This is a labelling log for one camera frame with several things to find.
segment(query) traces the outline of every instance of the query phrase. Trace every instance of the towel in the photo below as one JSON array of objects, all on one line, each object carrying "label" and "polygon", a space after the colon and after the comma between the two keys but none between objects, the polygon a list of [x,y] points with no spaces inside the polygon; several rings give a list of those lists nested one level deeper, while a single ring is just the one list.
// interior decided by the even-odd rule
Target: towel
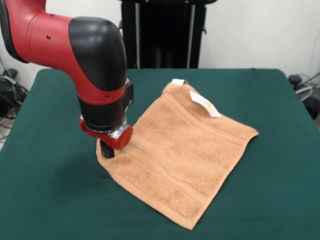
[{"label": "towel", "polygon": [[176,224],[193,230],[259,133],[192,100],[191,85],[169,83],[133,126],[130,143],[97,160],[115,182]]}]

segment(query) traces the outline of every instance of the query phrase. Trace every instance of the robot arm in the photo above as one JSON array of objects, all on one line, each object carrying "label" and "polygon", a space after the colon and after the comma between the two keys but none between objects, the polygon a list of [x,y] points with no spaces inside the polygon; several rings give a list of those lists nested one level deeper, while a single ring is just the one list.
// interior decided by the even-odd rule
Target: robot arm
[{"label": "robot arm", "polygon": [[81,129],[100,138],[105,157],[113,157],[133,133],[125,116],[133,84],[118,28],[102,18],[49,14],[46,0],[0,0],[0,11],[9,54],[67,73],[76,87]]}]

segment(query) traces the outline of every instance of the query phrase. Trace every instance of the towel tag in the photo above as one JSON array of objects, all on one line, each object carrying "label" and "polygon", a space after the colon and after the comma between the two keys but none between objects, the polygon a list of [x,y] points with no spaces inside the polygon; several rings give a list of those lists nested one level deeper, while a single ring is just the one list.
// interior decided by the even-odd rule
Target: towel tag
[{"label": "towel tag", "polygon": [[183,79],[172,79],[172,83],[179,86],[182,86],[183,84],[185,84],[185,82],[186,80],[183,80]]},{"label": "towel tag", "polygon": [[194,91],[190,91],[190,95],[191,100],[203,106],[209,112],[211,117],[221,118],[221,114],[209,100],[205,99],[203,96],[199,95],[198,93],[195,93]]}]

